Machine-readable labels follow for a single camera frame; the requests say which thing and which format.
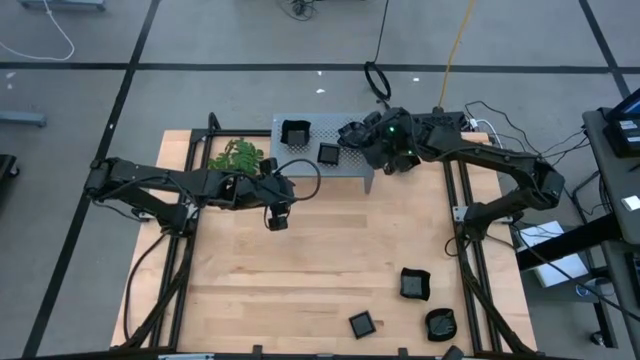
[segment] gray floor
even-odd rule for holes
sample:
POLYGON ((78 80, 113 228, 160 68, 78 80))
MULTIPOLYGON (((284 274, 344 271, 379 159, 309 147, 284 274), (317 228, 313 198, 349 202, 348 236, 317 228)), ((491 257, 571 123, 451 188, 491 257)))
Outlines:
MULTIPOLYGON (((638 66, 640 43, 632 24, 640 2, 589 3, 618 64, 638 66)), ((106 13, 55 12, 76 44, 72 61, 128 62, 149 4, 108 0, 106 13)), ((392 1, 379 62, 446 63, 465 6, 465 1, 392 1)), ((141 62, 362 63, 374 56, 383 0, 328 0, 317 7, 313 20, 299 23, 272 1, 163 0, 141 62)), ((43 12, 8 0, 0 2, 0 41, 34 55, 67 51, 43 12)), ((6 61, 23 60, 0 49, 0 62, 6 61)), ((479 1, 455 63, 607 65, 577 0, 479 1)), ((22 353, 123 75, 0 70, 0 109, 41 111, 49 118, 44 129, 0 125, 0 153, 17 155, 22 167, 0 208, 0 358, 22 353)), ((443 74, 387 76, 392 105, 425 112, 437 102, 443 74)), ((640 87, 640 75, 625 80, 632 91, 640 87)), ((583 111, 612 106, 621 96, 609 74, 452 74, 445 107, 459 110, 474 100, 507 112, 538 149, 546 149, 579 130, 583 111)), ((226 128, 266 129, 279 112, 373 110, 379 106, 359 71, 138 71, 109 155, 152 164, 165 130, 202 127, 210 111, 226 128)), ((482 107, 471 111, 499 133, 521 138, 499 115, 482 107)), ((569 154, 558 169, 572 189, 595 169, 590 149, 569 154)), ((507 178, 501 184, 505 191, 513 186, 507 178)), ((585 189, 582 201, 585 208, 600 202, 595 186, 585 189)), ((557 209, 527 216, 579 222, 567 199, 557 209)), ((108 347, 136 234, 136 224, 90 208, 39 354, 108 347)), ((621 348, 611 350, 587 340, 597 327, 590 305, 535 300, 529 306, 539 348, 549 354, 633 357, 618 314, 613 315, 621 348)))

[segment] yellow cable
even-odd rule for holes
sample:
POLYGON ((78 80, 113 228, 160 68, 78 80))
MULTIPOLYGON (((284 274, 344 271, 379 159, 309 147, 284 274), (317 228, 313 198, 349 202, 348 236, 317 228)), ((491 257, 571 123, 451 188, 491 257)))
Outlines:
POLYGON ((458 43, 460 42, 460 38, 462 37, 462 33, 464 32, 464 27, 467 25, 467 21, 471 16, 471 10, 473 10, 473 5, 476 0, 469 0, 469 5, 467 6, 467 13, 464 15, 464 20, 462 20, 462 25, 460 25, 460 30, 458 30, 458 36, 456 37, 456 42, 453 44, 453 49, 451 49, 451 53, 449 54, 449 61, 447 62, 447 70, 444 72, 444 81, 442 82, 442 92, 440 92, 440 100, 438 101, 438 107, 442 107, 442 101, 444 100, 444 95, 447 92, 447 79, 449 78, 449 69, 451 69, 451 63, 453 62, 453 57, 456 55, 456 50, 458 50, 458 43))

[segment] green plant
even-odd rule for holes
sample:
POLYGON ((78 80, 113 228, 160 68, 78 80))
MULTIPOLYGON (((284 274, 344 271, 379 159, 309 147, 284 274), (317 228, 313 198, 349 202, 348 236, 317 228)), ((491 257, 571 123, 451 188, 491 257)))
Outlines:
POLYGON ((244 138, 229 140, 223 153, 218 154, 215 159, 209 159, 209 169, 239 170, 256 175, 258 164, 263 159, 264 152, 244 138))

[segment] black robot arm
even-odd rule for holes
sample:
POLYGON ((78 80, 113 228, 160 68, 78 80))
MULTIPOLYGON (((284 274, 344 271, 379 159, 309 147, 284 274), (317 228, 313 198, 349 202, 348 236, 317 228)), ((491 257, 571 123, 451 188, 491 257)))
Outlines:
POLYGON ((134 214, 155 217, 163 232, 172 235, 189 235, 195 228, 197 209, 204 206, 225 210, 269 207, 268 227, 275 231, 287 228, 286 216, 296 201, 294 184, 273 173, 276 168, 275 159, 263 160, 260 175, 250 177, 235 171, 176 171, 110 158, 91 164, 84 192, 95 202, 123 201, 132 206, 134 214), (166 203, 143 189, 182 193, 187 201, 166 203))
POLYGON ((546 210, 558 205, 564 177, 544 159, 464 140, 455 126, 443 123, 445 117, 444 113, 414 117, 403 108, 392 108, 383 115, 375 112, 362 123, 340 129, 339 143, 360 149, 374 169, 384 169, 386 174, 408 171, 421 159, 464 161, 511 175, 517 190, 488 204, 478 202, 460 209, 457 217, 473 239, 484 238, 492 221, 527 208, 546 210))

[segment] wooden table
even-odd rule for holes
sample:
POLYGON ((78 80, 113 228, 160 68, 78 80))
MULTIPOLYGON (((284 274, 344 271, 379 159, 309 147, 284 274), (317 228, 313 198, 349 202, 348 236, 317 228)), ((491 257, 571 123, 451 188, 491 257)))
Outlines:
MULTIPOLYGON (((190 131, 165 132, 156 166, 182 170, 189 135, 190 131)), ((487 141, 485 134, 465 134, 465 138, 487 141)), ((211 156, 221 152, 228 140, 214 138, 211 156)), ((246 140, 268 153, 269 138, 246 140)), ((323 179, 314 199, 294 204, 286 231, 265 229, 261 209, 204 209, 178 350, 249 353, 259 344, 265 353, 394 355, 405 347, 411 355, 442 355, 455 344, 471 354, 458 262, 444 253, 453 227, 442 169, 441 163, 423 163, 410 173, 380 174, 369 195, 362 193, 360 179, 323 179), (428 302, 400 297, 403 267, 431 273, 428 302), (424 317, 439 307, 454 309, 458 333, 448 342, 429 342, 424 317), (377 332, 355 340, 348 318, 364 310, 371 313, 377 332)), ((469 176, 476 201, 501 196, 495 172, 469 166, 469 176)), ((297 196, 313 190, 313 179, 295 182, 297 196)), ((457 194, 463 203, 460 184, 457 194)), ((165 201, 177 198, 155 195, 165 201)), ((133 261, 158 234, 155 222, 141 226, 133 261)), ((489 234, 511 239, 504 225, 492 225, 489 234)), ((157 299, 167 244, 165 240, 136 274, 130 331, 157 299)), ((513 251, 495 241, 482 244, 496 307, 523 342, 535 349, 513 251)), ((484 312, 477 301, 476 307, 483 347, 490 350, 484 312)), ((169 309, 165 320, 172 316, 173 306, 169 309)), ((164 321, 161 344, 166 343, 169 323, 164 321)), ((112 343, 123 341, 121 309, 112 343)))

